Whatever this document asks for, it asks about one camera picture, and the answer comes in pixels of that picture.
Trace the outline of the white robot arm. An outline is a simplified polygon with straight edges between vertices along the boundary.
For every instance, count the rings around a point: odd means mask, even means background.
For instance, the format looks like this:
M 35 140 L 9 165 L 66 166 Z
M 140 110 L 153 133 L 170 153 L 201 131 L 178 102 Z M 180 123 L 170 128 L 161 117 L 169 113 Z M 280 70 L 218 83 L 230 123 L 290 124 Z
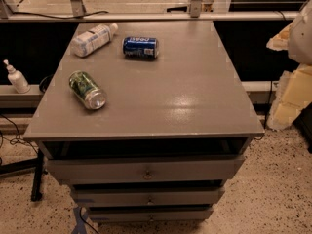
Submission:
M 283 72 L 269 111 L 267 126 L 283 130 L 312 102 L 312 0 L 300 9 L 292 23 L 269 39 L 266 47 L 286 50 L 289 59 L 298 63 L 295 71 Z

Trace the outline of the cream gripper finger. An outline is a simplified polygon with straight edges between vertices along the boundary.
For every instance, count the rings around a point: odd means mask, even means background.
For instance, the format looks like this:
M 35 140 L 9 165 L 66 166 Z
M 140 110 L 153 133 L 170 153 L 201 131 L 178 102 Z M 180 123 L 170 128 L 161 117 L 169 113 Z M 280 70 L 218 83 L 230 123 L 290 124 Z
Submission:
M 267 126 L 277 131 L 289 127 L 311 102 L 312 66 L 301 64 L 293 72 L 284 71 L 269 111 Z
M 278 34 L 270 38 L 266 44 L 266 47 L 274 51 L 286 50 L 288 48 L 291 27 L 291 24 L 287 25 Z

